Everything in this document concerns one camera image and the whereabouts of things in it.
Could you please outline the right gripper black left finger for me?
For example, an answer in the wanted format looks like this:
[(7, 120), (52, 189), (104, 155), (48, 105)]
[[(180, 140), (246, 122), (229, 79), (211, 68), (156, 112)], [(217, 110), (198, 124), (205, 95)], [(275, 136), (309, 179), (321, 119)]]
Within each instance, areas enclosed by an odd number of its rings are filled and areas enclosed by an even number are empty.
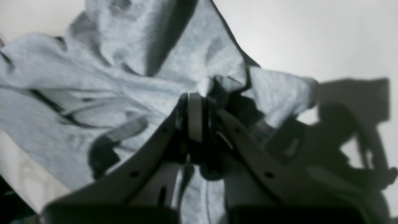
[(125, 163), (105, 174), (105, 153), (116, 142), (101, 137), (89, 164), (95, 182), (48, 204), (42, 224), (178, 224), (173, 208), (178, 173), (187, 160), (187, 104), (183, 94), (160, 127)]

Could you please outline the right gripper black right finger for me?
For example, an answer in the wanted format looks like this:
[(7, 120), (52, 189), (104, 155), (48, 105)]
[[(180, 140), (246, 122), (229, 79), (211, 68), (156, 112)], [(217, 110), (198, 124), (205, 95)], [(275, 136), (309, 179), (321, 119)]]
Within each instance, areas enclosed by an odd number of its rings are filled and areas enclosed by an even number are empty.
[(223, 180), (230, 224), (370, 224), (361, 204), (262, 152), (244, 126), (207, 99), (207, 179)]

